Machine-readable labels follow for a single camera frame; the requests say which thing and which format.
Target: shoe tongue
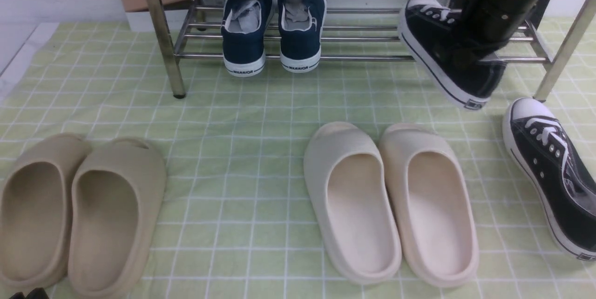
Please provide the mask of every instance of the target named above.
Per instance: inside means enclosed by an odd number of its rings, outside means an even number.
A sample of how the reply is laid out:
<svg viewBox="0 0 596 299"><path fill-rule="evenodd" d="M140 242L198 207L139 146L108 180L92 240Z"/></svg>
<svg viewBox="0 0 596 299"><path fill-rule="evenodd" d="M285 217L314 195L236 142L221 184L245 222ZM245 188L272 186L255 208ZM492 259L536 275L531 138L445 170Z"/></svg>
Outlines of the shoe tongue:
<svg viewBox="0 0 596 299"><path fill-rule="evenodd" d="M284 0L285 18L292 22L309 20L308 8L302 0Z"/></svg>
<svg viewBox="0 0 596 299"><path fill-rule="evenodd" d="M565 168L562 182L572 200L581 208L596 216L596 190L584 184L571 165Z"/></svg>
<svg viewBox="0 0 596 299"><path fill-rule="evenodd" d="M254 32L260 25L260 2L258 0L241 0L232 9L232 20L237 20L243 32Z"/></svg>

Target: green checkered mat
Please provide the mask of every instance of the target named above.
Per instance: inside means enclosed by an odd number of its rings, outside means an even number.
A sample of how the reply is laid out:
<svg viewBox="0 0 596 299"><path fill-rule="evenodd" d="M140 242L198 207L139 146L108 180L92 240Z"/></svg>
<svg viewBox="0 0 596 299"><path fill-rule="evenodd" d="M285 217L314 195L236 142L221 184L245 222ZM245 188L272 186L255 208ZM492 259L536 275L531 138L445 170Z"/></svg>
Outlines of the green checkered mat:
<svg viewBox="0 0 596 299"><path fill-rule="evenodd" d="M569 19L541 32L553 48ZM328 32L329 35L340 34ZM572 57L547 105L588 167L596 169L596 27ZM189 42L217 51L217 41ZM275 44L267 45L274 52ZM326 53L397 53L400 44L330 44ZM503 54L531 55L527 44ZM414 63L322 63L292 75L269 61L233 78L220 61L182 61L188 96L172 97L155 34L125 23L62 24L0 103L0 169L24 149L72 131L94 145L145 137L168 160L168 188L135 299L534 299L596 297L596 263L559 252L541 204L505 153L501 116L529 96L538 65L511 65L479 112L451 106ZM349 121L375 140L396 122L445 137L467 178L481 266L456 289L426 285L402 263L392 280L356 286L326 255L305 188L302 156L313 132ZM73 297L67 280L48 289ZM0 297L8 298L1 289Z"/></svg>

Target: metal shoe rack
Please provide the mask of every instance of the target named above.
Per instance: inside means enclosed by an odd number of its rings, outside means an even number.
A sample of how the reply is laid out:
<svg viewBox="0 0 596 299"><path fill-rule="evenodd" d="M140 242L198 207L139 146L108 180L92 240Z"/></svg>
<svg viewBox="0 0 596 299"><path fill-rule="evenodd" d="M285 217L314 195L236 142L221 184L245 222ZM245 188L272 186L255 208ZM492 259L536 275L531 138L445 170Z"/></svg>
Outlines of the metal shoe rack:
<svg viewBox="0 0 596 299"><path fill-rule="evenodd" d="M193 53L185 51L187 40L221 40L219 33L220 23L207 22L206 12L222 12L221 7L204 6L202 0L192 0L192 6L183 22L183 27L175 43L173 43L170 29L166 21L162 0L147 0L149 5L149 14L155 27L158 44L163 56L163 61L168 72L170 85L174 97L183 99L186 96L186 90L178 63L180 59L221 59L222 53ZM398 14L400 9L396 8L328 8L330 14ZM536 57L510 56L501 57L503 61L509 63L542 64L546 74L539 85L534 98L544 101L553 89L565 65L568 63L573 51L579 44L584 32L592 22L596 14L596 0L585 0L581 10L577 14L573 25L569 29L556 55L551 55L546 48L541 37L536 33L536 28L526 22L518 28L522 36L511 38L514 43L530 44ZM202 33L192 31L198 29L206 31L210 29L217 30L213 33ZM272 24L270 29L277 29L277 24ZM322 42L399 42L397 36L397 25L330 25L325 26L324 30L341 31L373 31L389 32L387 36L334 36L322 37ZM279 36L266 35L266 40L279 40ZM267 59L279 59L278 54L268 54ZM321 56L322 61L413 61L410 55L346 55L346 54L327 54Z"/></svg>

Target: black canvas sneaker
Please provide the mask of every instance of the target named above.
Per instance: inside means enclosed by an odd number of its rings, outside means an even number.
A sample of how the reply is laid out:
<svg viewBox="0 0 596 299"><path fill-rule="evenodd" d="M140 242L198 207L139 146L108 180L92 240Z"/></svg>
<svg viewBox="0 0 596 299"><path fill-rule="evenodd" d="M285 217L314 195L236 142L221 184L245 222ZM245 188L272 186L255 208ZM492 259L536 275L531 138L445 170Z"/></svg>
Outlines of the black canvas sneaker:
<svg viewBox="0 0 596 299"><path fill-rule="evenodd" d="M503 118L503 138L534 183L558 246L596 260L596 183L553 113L534 99L518 99Z"/></svg>
<svg viewBox="0 0 596 299"><path fill-rule="evenodd" d="M436 0L409 0L400 12L400 38L451 102L461 108L477 110L490 99L507 63L494 52L466 66L456 66L452 61L439 58L435 50L439 40L453 51L462 47L460 40L451 38L459 19L460 13L444 8ZM463 41L474 51L482 49L481 44L470 38Z"/></svg>

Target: beige slide sandal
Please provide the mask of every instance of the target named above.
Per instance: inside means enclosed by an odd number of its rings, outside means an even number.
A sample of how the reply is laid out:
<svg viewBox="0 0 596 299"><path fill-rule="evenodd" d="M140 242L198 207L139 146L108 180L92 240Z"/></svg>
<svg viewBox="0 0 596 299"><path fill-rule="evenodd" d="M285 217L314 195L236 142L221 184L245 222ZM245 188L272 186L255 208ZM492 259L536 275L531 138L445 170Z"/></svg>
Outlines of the beige slide sandal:
<svg viewBox="0 0 596 299"><path fill-rule="evenodd" d="M0 279L30 291L58 282L68 265L70 186L91 146L58 134L26 150L0 190Z"/></svg>
<svg viewBox="0 0 596 299"><path fill-rule="evenodd" d="M356 284L391 278L402 252L373 140L350 123L324 125L306 148L304 176L337 271Z"/></svg>
<svg viewBox="0 0 596 299"><path fill-rule="evenodd" d="M479 249L466 182L444 138L419 125L389 127L379 143L404 257L431 285L475 276Z"/></svg>
<svg viewBox="0 0 596 299"><path fill-rule="evenodd" d="M73 182L68 277L81 298L115 299L142 275L166 187L166 165L139 138L94 150Z"/></svg>

